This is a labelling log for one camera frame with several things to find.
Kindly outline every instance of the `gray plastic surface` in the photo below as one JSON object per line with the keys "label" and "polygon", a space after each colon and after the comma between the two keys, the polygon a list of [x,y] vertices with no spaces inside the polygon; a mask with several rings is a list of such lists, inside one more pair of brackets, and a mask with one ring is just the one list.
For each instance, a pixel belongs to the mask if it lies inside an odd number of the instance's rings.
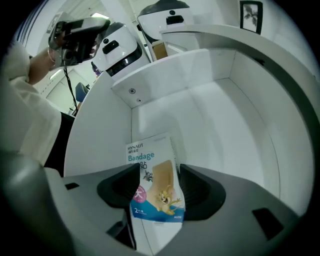
{"label": "gray plastic surface", "polygon": [[149,5],[146,8],[142,9],[139,16],[158,13],[167,10],[174,10],[174,9],[183,9],[183,8],[190,8],[183,1],[178,0],[160,0],[155,4]]}
{"label": "gray plastic surface", "polygon": [[[97,194],[97,185],[131,164],[96,172],[70,176],[63,180],[59,173],[46,168],[52,198],[58,214],[71,234],[76,255],[140,255],[116,241],[106,232],[116,222],[122,221],[125,211],[109,207]],[[79,186],[67,190],[65,184],[77,183]]]}
{"label": "gray plastic surface", "polygon": [[[100,232],[106,231],[115,222],[121,221],[124,211],[109,207],[96,192],[97,184],[127,166],[92,173],[88,175],[73,176],[63,179],[65,184],[75,182],[79,185],[69,190],[70,197],[78,210]],[[207,220],[185,221],[180,232],[173,240],[162,249],[158,255],[265,255],[271,252],[288,234],[298,221],[297,215],[284,205],[280,200],[270,194],[256,183],[227,175],[221,172],[191,165],[183,165],[184,168],[193,170],[221,183],[226,190],[226,198],[223,206]],[[267,240],[261,226],[252,211],[267,208],[283,225],[283,230],[271,240]],[[68,210],[72,221],[77,219],[75,210]],[[88,227],[81,230],[65,224],[77,238],[87,233]],[[114,245],[118,242],[111,237],[108,240],[108,251],[114,251]],[[82,240],[85,244],[98,243],[94,236],[87,236]],[[124,245],[119,247],[116,254],[124,255],[127,251]]]}
{"label": "gray plastic surface", "polygon": [[[249,256],[270,253],[292,230],[298,216],[258,184],[214,170],[183,165],[221,183],[226,190],[223,206],[209,219],[183,222],[180,232],[160,251],[165,255]],[[267,238],[252,210],[267,208],[284,226]]]}
{"label": "gray plastic surface", "polygon": [[[106,234],[123,221],[124,210],[109,207],[97,185],[129,166],[66,177],[34,160],[1,153],[1,190],[17,217],[52,247],[68,255],[139,255]],[[219,182],[226,190],[223,206],[210,218],[185,221],[180,232],[157,255],[266,255],[297,224],[297,215],[261,186],[214,170],[181,165]],[[65,184],[79,186],[67,190]],[[283,226],[268,240],[252,211],[267,208]]]}

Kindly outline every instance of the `wall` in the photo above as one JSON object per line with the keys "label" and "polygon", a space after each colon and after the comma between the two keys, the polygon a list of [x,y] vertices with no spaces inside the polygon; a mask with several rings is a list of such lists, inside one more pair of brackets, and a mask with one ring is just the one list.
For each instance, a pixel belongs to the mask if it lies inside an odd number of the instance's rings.
{"label": "wall", "polygon": [[79,65],[76,65],[73,70],[75,70],[80,77],[82,77],[86,84],[86,85],[93,85],[95,83],[95,81],[97,80],[97,76],[94,73],[94,71],[92,70],[92,66],[91,66],[91,61],[85,61],[80,63]]}
{"label": "wall", "polygon": [[[86,86],[86,81],[75,71],[72,70],[68,73],[71,81],[71,87],[73,94],[76,97],[76,86],[78,83],[82,83]],[[52,91],[47,95],[47,100],[52,102],[58,108],[63,109],[65,113],[68,113],[70,108],[75,109],[72,95],[69,90],[67,78],[63,77],[57,85],[52,89]]]}
{"label": "wall", "polygon": [[263,3],[261,36],[273,41],[294,55],[319,82],[320,70],[317,59],[295,22],[274,1],[259,1]]}
{"label": "wall", "polygon": [[196,24],[223,24],[240,27],[238,0],[184,0]]}

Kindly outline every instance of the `ceiling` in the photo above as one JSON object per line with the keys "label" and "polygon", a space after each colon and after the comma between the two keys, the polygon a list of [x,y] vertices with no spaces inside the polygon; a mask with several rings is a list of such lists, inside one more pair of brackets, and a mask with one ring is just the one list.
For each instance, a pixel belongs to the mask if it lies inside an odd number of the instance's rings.
{"label": "ceiling", "polygon": [[[118,0],[131,21],[136,21],[136,17],[146,6],[152,5],[158,0]],[[109,13],[101,0],[67,0],[59,12],[66,12],[74,19],[88,18],[94,13],[100,13],[108,16],[114,21],[114,15]]]}
{"label": "ceiling", "polygon": [[[118,0],[132,21],[136,20],[129,0]],[[114,15],[109,13],[101,0],[67,0],[59,9],[59,12],[66,12],[74,19],[88,18],[94,13],[108,16],[114,21]]]}

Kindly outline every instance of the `bandage box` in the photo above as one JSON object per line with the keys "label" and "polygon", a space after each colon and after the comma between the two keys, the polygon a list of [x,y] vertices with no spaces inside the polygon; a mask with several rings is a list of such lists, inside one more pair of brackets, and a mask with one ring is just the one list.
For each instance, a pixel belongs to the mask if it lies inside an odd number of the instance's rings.
{"label": "bandage box", "polygon": [[137,251],[148,254],[149,246],[155,255],[179,232],[185,213],[171,137],[161,133],[128,144],[125,150],[127,164],[140,164],[140,186],[130,203]]}

